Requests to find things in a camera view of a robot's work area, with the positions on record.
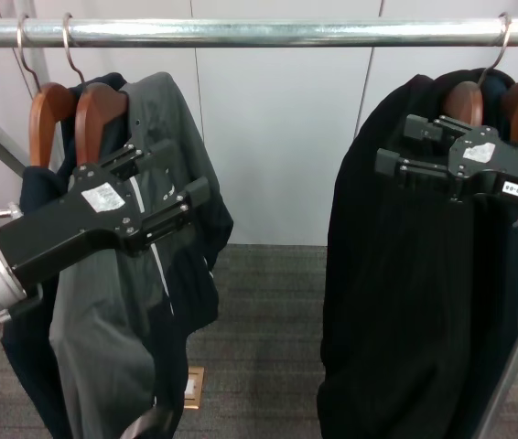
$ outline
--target metal hanger hook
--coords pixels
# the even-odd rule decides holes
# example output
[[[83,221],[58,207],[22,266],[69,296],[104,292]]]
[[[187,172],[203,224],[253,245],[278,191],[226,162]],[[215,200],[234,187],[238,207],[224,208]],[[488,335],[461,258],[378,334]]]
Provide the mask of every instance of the metal hanger hook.
[[[74,70],[78,75],[80,76],[81,84],[84,85],[84,75],[82,75],[82,72],[74,65],[74,62],[72,61],[72,55],[70,54],[70,29],[68,28],[68,22],[72,18],[72,14],[70,12],[67,12],[64,16],[64,26],[62,29],[62,33],[64,36],[64,49],[66,50],[66,57],[68,57],[68,62],[70,64],[70,67],[72,67],[72,70]]]
[[[505,50],[507,49],[507,45],[509,44],[509,37],[511,36],[510,31],[511,31],[512,17],[509,14],[507,14],[506,12],[503,12],[499,16],[499,18],[501,18],[501,17],[505,18],[505,35],[503,36],[503,44],[501,47],[501,52],[499,52],[499,56],[497,57],[495,62],[493,62],[493,65],[488,67],[481,73],[479,82],[477,82],[477,85],[479,85],[479,87],[487,78],[487,73],[489,73],[491,70],[495,69],[499,65],[499,63],[501,62],[501,60],[503,58],[503,54],[505,53]]]
[[[29,18],[29,16],[24,12],[19,16],[19,19],[17,21],[17,48],[19,49],[19,58],[21,59],[21,64],[23,64],[23,68],[33,75],[33,79],[36,82],[39,91],[39,89],[41,89],[41,86],[39,85],[38,75],[27,65],[27,62],[25,61],[25,55],[23,53],[23,22],[27,18]]]

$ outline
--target white stripe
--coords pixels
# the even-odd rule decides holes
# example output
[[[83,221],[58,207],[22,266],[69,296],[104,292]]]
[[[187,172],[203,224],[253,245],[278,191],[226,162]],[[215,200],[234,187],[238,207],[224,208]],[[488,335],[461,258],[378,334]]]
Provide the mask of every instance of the white stripe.
[[[131,182],[131,186],[133,186],[133,191],[137,195],[137,205],[139,206],[139,211],[141,213],[146,211],[145,206],[143,205],[143,199],[141,198],[141,191],[139,190],[139,185],[137,184],[137,180],[135,180],[135,177],[129,178],[129,181]]]
[[[129,178],[131,181],[131,186],[133,186],[133,191],[137,197],[137,205],[139,206],[139,211],[144,213],[146,211],[145,206],[143,205],[143,198],[141,197],[141,190],[139,189],[139,185],[137,184],[137,180],[135,177]],[[174,307],[171,304],[171,299],[169,298],[169,290],[167,289],[166,284],[166,276],[164,275],[164,269],[161,266],[161,260],[159,259],[159,253],[157,252],[157,247],[155,244],[151,244],[151,252],[153,252],[154,258],[156,258],[157,269],[159,270],[159,274],[161,275],[161,283],[164,285],[164,289],[166,290],[167,298],[169,299],[169,307],[171,309],[171,315],[174,315]]]

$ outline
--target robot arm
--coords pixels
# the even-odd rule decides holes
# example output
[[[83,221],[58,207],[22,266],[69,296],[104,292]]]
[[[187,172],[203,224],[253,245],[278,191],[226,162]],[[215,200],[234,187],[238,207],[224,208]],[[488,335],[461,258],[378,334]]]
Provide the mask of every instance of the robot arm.
[[[6,310],[21,312],[40,300],[27,293],[90,254],[116,249],[137,255],[191,222],[191,211],[210,198],[206,178],[148,216],[123,184],[173,156],[171,146],[144,153],[127,145],[98,165],[76,168],[73,188],[58,201],[0,227],[0,319]]]

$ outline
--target gray jacket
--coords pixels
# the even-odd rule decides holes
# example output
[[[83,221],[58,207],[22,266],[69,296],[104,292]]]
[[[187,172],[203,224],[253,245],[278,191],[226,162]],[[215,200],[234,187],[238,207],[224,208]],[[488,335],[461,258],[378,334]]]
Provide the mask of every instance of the gray jacket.
[[[128,143],[175,148],[175,160],[125,184],[144,214],[162,209],[190,181],[206,177],[211,198],[193,224],[143,255],[98,252],[59,276],[49,339],[58,359],[76,439],[114,439],[153,403],[183,410],[186,337],[217,317],[210,274],[232,219],[178,86],[158,73],[121,91],[129,97]]]

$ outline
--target sticker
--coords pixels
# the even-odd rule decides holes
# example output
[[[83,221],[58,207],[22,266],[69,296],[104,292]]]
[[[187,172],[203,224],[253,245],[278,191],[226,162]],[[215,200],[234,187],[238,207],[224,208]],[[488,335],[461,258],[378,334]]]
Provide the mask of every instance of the sticker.
[[[487,163],[491,160],[493,152],[495,151],[495,144],[486,143],[485,145],[477,145],[472,148],[467,148],[462,155],[462,158],[474,160],[475,162]]]
[[[121,196],[108,183],[90,190],[83,190],[82,196],[86,198],[86,201],[88,201],[88,204],[92,206],[96,213],[116,210],[124,204]]]
[[[506,181],[503,183],[503,193],[518,197],[518,185],[511,181]]]

